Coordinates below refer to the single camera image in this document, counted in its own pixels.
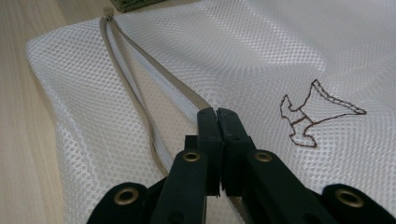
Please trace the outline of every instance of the wooden surface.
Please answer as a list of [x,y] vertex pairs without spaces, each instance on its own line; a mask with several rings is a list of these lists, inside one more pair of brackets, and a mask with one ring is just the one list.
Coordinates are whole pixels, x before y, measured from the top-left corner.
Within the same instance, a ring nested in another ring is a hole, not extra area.
[[[170,7],[169,0],[145,7]],[[50,102],[25,44],[53,29],[103,15],[110,0],[0,1],[0,223],[63,223],[62,184]]]

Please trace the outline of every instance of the metal grommet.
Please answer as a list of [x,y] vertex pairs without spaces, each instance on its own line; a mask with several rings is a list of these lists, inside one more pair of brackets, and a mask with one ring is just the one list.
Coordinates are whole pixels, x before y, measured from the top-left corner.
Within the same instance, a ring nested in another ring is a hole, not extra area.
[[195,152],[188,152],[183,155],[183,160],[185,161],[198,161],[201,159],[201,156]]
[[335,191],[335,197],[341,202],[351,207],[360,208],[364,205],[363,200],[357,194],[346,189]]
[[114,203],[118,205],[127,205],[136,201],[139,197],[139,191],[134,188],[125,188],[119,190],[114,196]]
[[254,158],[258,161],[271,161],[272,156],[265,152],[258,152],[254,155]]

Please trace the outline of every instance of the green object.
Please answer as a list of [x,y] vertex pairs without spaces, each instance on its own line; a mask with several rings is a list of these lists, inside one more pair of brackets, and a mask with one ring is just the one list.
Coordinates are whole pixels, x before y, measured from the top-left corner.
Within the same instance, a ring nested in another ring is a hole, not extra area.
[[163,0],[110,0],[119,12],[128,12]]

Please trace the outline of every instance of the mesh laundry bag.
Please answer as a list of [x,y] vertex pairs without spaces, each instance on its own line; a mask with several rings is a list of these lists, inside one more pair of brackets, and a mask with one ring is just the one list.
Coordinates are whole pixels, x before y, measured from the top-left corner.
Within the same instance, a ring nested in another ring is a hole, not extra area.
[[[93,20],[31,40],[29,61],[58,119],[65,221],[87,221],[114,185],[160,180],[196,132],[197,99],[238,113],[256,147],[308,188],[347,184],[395,216],[395,9],[202,1],[117,16],[125,36]],[[224,197],[207,210],[208,223],[240,221]]]

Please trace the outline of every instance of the boot embroidery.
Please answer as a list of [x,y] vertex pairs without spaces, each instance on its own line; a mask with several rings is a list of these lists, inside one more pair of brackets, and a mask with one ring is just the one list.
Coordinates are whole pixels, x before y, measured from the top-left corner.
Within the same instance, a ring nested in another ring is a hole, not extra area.
[[330,96],[316,79],[305,101],[293,109],[289,96],[286,94],[280,103],[282,119],[287,119],[293,133],[291,141],[300,147],[318,147],[314,136],[307,134],[314,125],[329,119],[338,119],[346,115],[365,115],[367,112],[355,105]]

